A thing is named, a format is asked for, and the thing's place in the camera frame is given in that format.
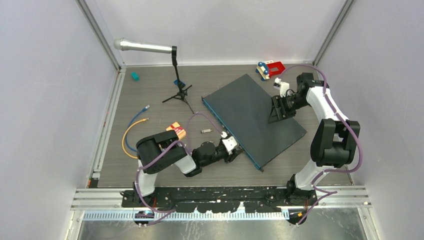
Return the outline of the small silver transceiver module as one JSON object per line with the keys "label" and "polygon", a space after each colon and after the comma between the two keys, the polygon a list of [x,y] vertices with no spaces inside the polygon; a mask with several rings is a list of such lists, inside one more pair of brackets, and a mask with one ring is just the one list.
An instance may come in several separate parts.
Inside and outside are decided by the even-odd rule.
{"label": "small silver transceiver module", "polygon": [[213,129],[208,128],[208,129],[203,129],[203,130],[201,130],[200,132],[201,132],[202,134],[205,134],[205,133],[211,133],[212,131],[213,131]]}

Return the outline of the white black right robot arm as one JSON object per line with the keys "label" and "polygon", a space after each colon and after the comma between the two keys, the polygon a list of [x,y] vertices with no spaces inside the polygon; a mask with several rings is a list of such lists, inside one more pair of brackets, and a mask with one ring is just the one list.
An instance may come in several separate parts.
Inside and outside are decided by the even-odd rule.
{"label": "white black right robot arm", "polygon": [[303,72],[296,78],[297,90],[290,89],[280,78],[274,80],[279,94],[271,98],[268,123],[293,118],[297,110],[312,107],[318,128],[310,145],[310,160],[287,182],[285,198],[291,205],[308,201],[315,194],[316,184],[327,172],[350,164],[357,149],[360,124],[349,120],[338,108],[326,81],[315,80],[312,73]]}

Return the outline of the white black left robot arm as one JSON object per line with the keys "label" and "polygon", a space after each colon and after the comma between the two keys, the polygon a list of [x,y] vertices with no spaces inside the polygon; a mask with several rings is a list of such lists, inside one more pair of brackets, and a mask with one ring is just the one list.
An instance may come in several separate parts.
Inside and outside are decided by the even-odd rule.
{"label": "white black left robot arm", "polygon": [[163,131],[144,137],[136,143],[138,169],[134,181],[134,200],[141,207],[153,202],[159,172],[175,165],[186,177],[200,174],[203,168],[223,160],[231,163],[242,153],[236,139],[221,133],[218,145],[210,141],[189,151],[174,131]]}

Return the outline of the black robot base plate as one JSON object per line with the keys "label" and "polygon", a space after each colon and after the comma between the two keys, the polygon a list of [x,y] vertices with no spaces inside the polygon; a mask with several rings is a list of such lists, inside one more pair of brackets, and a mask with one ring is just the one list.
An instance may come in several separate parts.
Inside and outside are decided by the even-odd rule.
{"label": "black robot base plate", "polygon": [[136,189],[123,190],[123,208],[152,208],[157,213],[274,213],[281,207],[306,210],[317,204],[316,192],[302,192],[284,186],[157,187],[140,197]]}

